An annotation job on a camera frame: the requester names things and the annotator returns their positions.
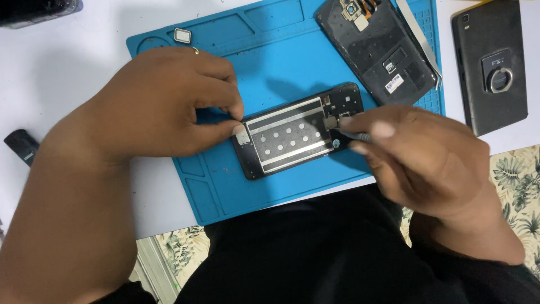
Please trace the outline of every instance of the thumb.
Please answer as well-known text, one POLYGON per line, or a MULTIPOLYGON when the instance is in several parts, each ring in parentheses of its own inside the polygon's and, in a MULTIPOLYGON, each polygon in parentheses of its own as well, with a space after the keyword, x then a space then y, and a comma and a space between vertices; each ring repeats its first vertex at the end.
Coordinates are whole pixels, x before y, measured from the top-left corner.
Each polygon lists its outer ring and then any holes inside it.
POLYGON ((244 125, 237 120, 225 120, 216 124, 195 124, 191 131, 193 154, 214 147, 243 130, 244 125))
POLYGON ((403 190, 410 187, 403 167, 390 154, 375 145, 351 141, 349 147, 366 158, 381 193, 389 200, 403 204, 403 190))

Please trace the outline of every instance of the white desk surface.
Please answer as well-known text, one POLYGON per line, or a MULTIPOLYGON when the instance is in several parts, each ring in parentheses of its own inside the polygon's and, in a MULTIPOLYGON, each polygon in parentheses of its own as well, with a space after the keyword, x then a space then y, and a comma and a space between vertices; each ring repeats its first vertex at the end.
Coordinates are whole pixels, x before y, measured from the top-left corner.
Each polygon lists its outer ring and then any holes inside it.
MULTIPOLYGON (((0 29, 0 137, 18 128, 38 141, 130 60, 126 38, 254 0, 86 0, 76 14, 19 30, 0 29)), ((475 2, 437 0, 448 117, 464 121, 450 16, 475 2)), ((540 144, 540 1, 521 1, 529 117, 481 138, 491 153, 540 144)), ((0 144, 0 219, 9 227, 28 167, 0 144)), ((367 178, 316 195, 372 183, 367 178)), ((170 158, 133 160, 137 238, 197 224, 170 158)))

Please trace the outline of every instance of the label sticker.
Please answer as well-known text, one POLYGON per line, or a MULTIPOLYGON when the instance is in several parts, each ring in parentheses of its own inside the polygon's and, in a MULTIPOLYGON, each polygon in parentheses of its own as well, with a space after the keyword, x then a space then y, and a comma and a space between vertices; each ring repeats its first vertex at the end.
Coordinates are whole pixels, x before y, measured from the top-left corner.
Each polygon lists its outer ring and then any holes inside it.
POLYGON ((401 78, 400 74, 397 74, 396 77, 392 78, 392 80, 386 84, 386 89, 388 92, 390 92, 390 94, 392 94, 392 92, 395 91, 402 83, 403 79, 401 78))

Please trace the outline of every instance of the floral patterned cloth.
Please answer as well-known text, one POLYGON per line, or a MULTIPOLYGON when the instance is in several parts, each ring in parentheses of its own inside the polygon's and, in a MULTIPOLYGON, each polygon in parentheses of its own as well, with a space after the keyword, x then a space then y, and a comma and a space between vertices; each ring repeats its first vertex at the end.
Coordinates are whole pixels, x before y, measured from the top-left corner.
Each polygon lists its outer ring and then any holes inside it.
MULTIPOLYGON (((525 247, 525 265, 540 279, 540 146, 497 154, 490 159, 490 181, 497 187, 504 217, 525 247)), ((413 212, 403 209, 401 233, 411 246, 413 212)), ((208 256, 210 241, 201 226, 154 236, 180 288, 208 256)))

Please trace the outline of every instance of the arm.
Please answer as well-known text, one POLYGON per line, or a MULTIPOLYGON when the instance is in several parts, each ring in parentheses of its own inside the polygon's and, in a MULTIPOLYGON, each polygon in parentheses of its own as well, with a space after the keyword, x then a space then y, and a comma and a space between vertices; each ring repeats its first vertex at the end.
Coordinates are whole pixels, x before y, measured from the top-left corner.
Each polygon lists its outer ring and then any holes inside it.
POLYGON ((231 64, 159 48, 56 124, 0 252, 0 303, 89 303, 126 283, 137 254, 130 159, 188 156, 226 140, 241 124, 197 125, 195 108, 210 106, 241 119, 231 64))
POLYGON ((489 146, 465 125, 416 107, 379 107, 346 121, 383 195, 415 211, 413 243, 475 259, 523 263, 525 251, 489 182, 489 146))

